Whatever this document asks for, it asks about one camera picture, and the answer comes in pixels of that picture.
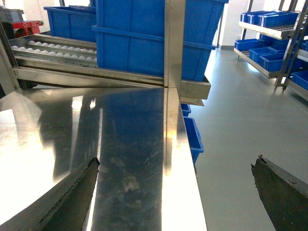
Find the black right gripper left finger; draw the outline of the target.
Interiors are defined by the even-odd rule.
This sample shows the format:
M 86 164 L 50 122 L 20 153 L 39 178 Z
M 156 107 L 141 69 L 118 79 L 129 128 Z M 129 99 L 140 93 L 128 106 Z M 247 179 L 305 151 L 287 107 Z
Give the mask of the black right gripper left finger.
M 30 206 L 1 224 L 2 231 L 80 231 L 100 162 L 90 158 Z

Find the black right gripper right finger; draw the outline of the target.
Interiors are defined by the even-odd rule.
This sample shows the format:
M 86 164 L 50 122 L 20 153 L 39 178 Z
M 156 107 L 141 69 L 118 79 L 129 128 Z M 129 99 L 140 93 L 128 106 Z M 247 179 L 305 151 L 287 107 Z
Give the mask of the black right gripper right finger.
M 308 229 L 308 184 L 262 155 L 251 165 L 259 198 L 277 231 Z

